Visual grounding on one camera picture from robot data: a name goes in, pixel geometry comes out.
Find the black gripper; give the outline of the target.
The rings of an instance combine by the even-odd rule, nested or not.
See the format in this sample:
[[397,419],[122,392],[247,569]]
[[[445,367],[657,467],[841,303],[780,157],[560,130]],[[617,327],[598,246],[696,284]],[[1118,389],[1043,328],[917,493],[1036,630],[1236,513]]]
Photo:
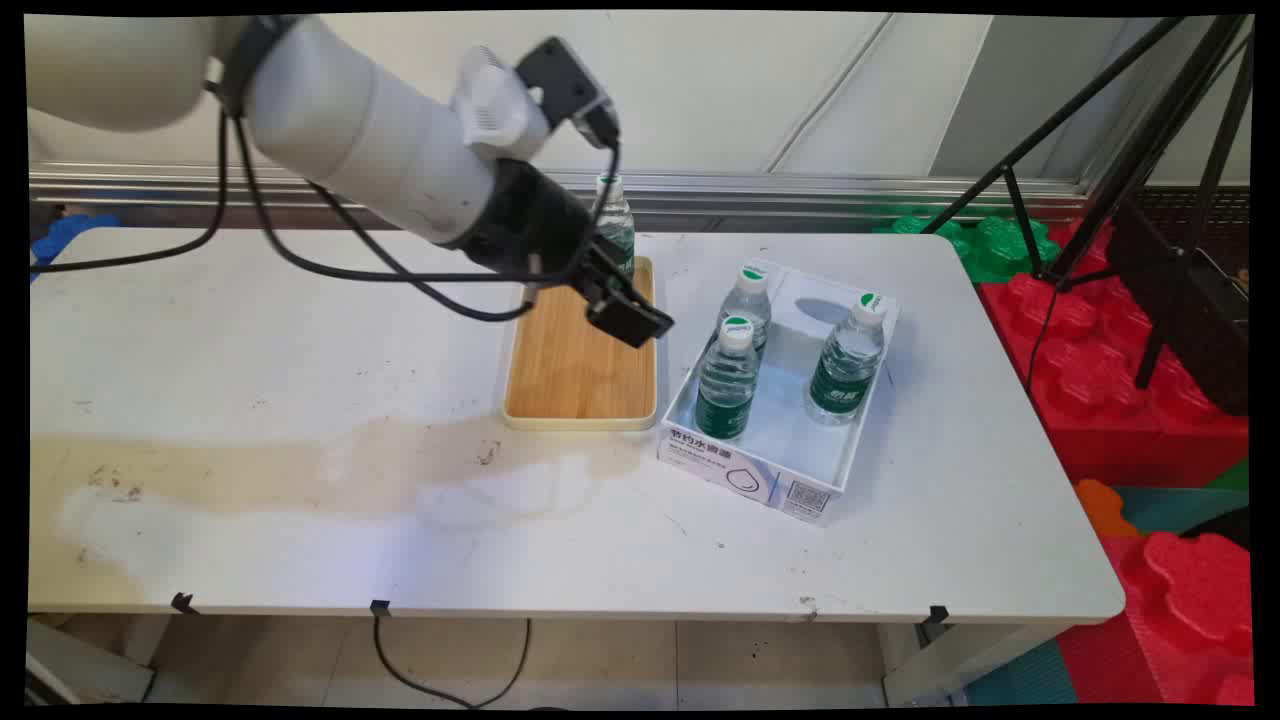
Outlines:
[[457,273],[454,281],[567,284],[585,301],[589,325],[640,348],[663,337],[675,319],[653,302],[652,278],[634,269],[634,249],[595,236],[596,224],[580,199],[534,165],[502,158],[485,208],[454,242],[485,272]]

